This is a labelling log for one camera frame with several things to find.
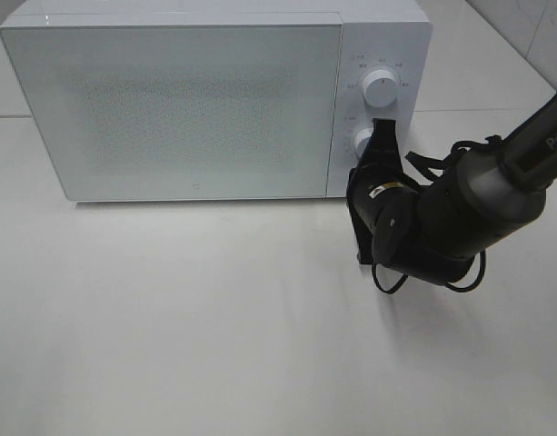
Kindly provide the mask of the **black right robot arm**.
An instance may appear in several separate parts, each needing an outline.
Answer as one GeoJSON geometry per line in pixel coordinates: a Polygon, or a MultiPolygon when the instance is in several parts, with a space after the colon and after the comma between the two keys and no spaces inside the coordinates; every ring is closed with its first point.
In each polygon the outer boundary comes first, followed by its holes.
{"type": "Polygon", "coordinates": [[[400,155],[394,121],[374,119],[346,189],[358,262],[463,292],[490,246],[542,214],[556,179],[557,92],[508,136],[440,160],[400,155]]]}

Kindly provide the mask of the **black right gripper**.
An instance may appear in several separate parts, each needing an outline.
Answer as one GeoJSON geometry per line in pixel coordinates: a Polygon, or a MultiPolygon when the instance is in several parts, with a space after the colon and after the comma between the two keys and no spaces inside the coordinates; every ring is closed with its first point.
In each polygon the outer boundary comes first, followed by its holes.
{"type": "Polygon", "coordinates": [[[396,121],[373,118],[373,132],[366,152],[350,171],[346,204],[356,232],[372,232],[379,212],[368,204],[372,191],[407,189],[419,192],[419,184],[403,171],[396,137],[396,121]]]}

